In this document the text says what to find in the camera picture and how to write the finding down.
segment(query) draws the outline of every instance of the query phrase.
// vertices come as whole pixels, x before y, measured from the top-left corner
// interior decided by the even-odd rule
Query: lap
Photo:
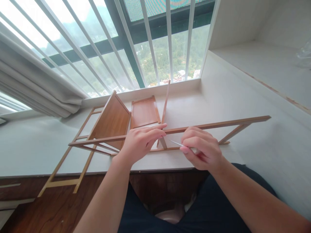
[[[276,196],[271,186],[256,172],[233,164],[251,179]],[[209,175],[197,198],[181,221],[173,225],[151,215],[129,184],[118,232],[250,232],[230,204],[215,179]]]

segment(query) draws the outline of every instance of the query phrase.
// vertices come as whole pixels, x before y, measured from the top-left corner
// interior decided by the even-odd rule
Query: sky
[[[35,23],[52,41],[60,38],[61,35],[59,31],[43,13],[34,0],[16,0],[16,2],[25,10],[25,12],[35,21]],[[68,2],[77,14],[80,21],[85,21],[89,9],[91,8],[88,0],[68,0]],[[94,2],[96,6],[106,6],[104,0],[94,0]],[[46,3],[62,23],[74,22],[74,18],[71,16],[62,0],[46,0]],[[31,25],[30,22],[28,22],[28,20],[15,8],[15,6],[9,0],[1,1],[0,11],[39,48],[47,47],[47,40]],[[33,48],[2,18],[0,18],[0,21],[5,26],[7,26],[16,36],[18,36],[27,46]]]

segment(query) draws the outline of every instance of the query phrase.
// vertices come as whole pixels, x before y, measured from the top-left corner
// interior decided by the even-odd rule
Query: hand
[[[186,129],[181,137],[181,143],[184,145],[180,150],[186,158],[198,170],[208,170],[211,174],[221,170],[226,159],[223,157],[218,145],[218,141],[210,133],[194,126]],[[199,151],[193,153],[189,147],[195,147]]]
[[[121,151],[116,156],[131,166],[143,158],[156,140],[166,136],[162,130],[167,124],[159,124],[153,127],[131,129],[126,135]]]

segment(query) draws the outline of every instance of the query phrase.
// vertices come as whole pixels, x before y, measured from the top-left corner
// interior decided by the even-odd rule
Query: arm
[[[118,231],[131,167],[150,151],[157,139],[166,135],[161,130],[164,127],[166,124],[129,131],[74,233]]]
[[[311,223],[228,162],[218,141],[189,127],[180,150],[199,170],[208,170],[252,232],[311,232]],[[188,147],[200,150],[193,153]]]

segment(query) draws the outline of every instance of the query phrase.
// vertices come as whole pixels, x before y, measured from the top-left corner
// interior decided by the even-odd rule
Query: white curtain
[[[55,73],[1,22],[0,92],[55,117],[77,112],[88,97]]]

